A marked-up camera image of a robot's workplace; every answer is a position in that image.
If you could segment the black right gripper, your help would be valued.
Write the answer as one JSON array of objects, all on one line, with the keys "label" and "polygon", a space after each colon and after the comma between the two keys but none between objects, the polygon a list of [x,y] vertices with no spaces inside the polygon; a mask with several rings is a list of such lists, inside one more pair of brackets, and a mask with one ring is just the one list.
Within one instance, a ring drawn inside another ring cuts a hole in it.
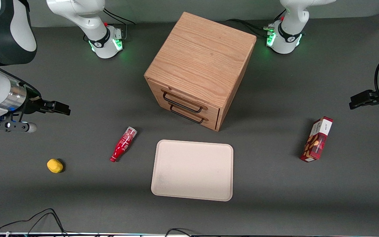
[{"label": "black right gripper", "polygon": [[41,94],[31,89],[25,85],[22,85],[27,92],[26,99],[21,107],[21,112],[23,114],[33,114],[35,112],[39,112],[42,114],[46,113],[59,113],[69,116],[71,113],[71,110],[69,109],[69,106],[63,103],[57,103],[56,101],[47,101],[42,100]]}]

